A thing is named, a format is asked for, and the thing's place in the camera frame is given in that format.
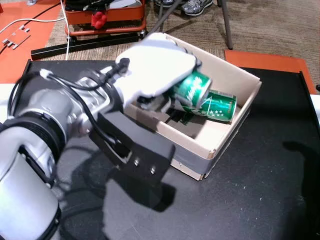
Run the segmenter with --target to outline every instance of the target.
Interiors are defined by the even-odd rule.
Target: black cable
[[[56,7],[56,6],[58,6],[58,5],[60,5],[60,2],[57,3],[56,5],[53,5],[53,6],[49,7],[49,8],[47,8],[47,9],[43,10],[42,12],[40,12],[39,14],[37,14],[36,16],[34,16],[32,19],[35,19],[35,18],[39,17],[40,15],[44,14],[45,12],[49,11],[50,9],[53,9],[54,7]],[[27,24],[30,23],[30,22],[31,22],[31,20],[27,21],[27,22],[24,24],[24,26],[27,25]]]
[[[117,144],[117,141],[112,136],[106,134],[103,130],[101,130],[94,116],[91,114],[90,109],[88,108],[86,102],[81,98],[81,96],[75,90],[72,89],[71,86],[65,84],[63,81],[61,81],[60,79],[52,75],[49,75],[47,78],[50,80],[54,80],[56,83],[60,84],[66,91],[68,91],[68,93],[71,94],[71,96],[74,97],[74,99],[76,99],[81,104],[84,113],[87,115],[90,123],[92,124],[92,127],[104,141],[106,141],[111,146],[115,146]]]
[[[7,105],[8,116],[14,116],[16,107],[18,105],[18,102],[20,100],[20,97],[25,85],[36,76],[40,76],[40,73],[38,71],[26,73],[22,77],[20,77],[19,80],[14,84],[13,89],[10,93],[8,105]]]
[[[122,58],[120,59],[118,64],[112,65],[112,68],[105,74],[105,77],[101,83],[97,83],[95,86],[81,86],[79,84],[76,84],[74,82],[68,81],[60,76],[57,76],[55,74],[51,74],[50,76],[59,79],[64,84],[68,85],[71,88],[78,89],[78,90],[84,90],[84,91],[94,91],[98,88],[106,85],[110,78],[112,78],[115,74],[123,71],[126,72],[129,66],[130,60],[128,58]]]
[[[8,47],[8,45],[5,45],[1,50],[0,50],[0,54],[2,54],[2,52]]]

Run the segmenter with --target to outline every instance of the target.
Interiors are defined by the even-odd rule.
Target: green can
[[[194,71],[183,81],[174,85],[169,94],[184,106],[198,109],[207,97],[211,83],[210,77]]]
[[[237,107],[237,97],[224,92],[210,90],[200,108],[188,106],[174,101],[173,108],[195,115],[206,116],[209,119],[231,122]]]

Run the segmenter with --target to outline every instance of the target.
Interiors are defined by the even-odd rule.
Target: sneaker
[[[213,3],[214,0],[189,0],[181,8],[189,16],[198,16]]]
[[[163,0],[163,7],[170,8],[176,0]],[[155,5],[160,6],[161,0],[154,0]]]

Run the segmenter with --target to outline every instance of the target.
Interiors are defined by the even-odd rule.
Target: cardboard box
[[[194,116],[187,125],[169,121],[165,113],[142,110],[134,105],[125,113],[142,125],[163,135],[176,146],[171,165],[196,180],[207,177],[229,146],[246,118],[261,81],[258,77],[214,56],[198,47],[167,35],[178,46],[186,48],[202,61],[200,72],[212,78],[211,88],[237,97],[237,107],[231,124]]]

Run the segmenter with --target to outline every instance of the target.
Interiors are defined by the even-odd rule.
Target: white cable
[[[68,39],[67,39],[66,53],[65,53],[65,60],[68,60],[70,31],[69,31],[68,19],[67,19],[66,12],[65,12],[65,7],[64,7],[64,4],[62,3],[62,0],[60,0],[60,3],[61,3],[62,13],[63,13],[64,19],[65,19],[65,23],[66,23],[66,28],[68,29]]]
[[[62,18],[58,18],[55,20],[40,20],[40,19],[34,19],[34,18],[21,18],[21,19],[17,19],[14,20],[12,22],[10,22],[7,26],[5,26],[3,29],[0,30],[0,34],[6,30],[8,27],[10,27],[12,24],[15,24],[16,22],[21,22],[21,21],[34,21],[34,22],[40,22],[40,23],[52,23],[52,22],[57,22],[57,21],[61,21],[65,19],[64,17]]]

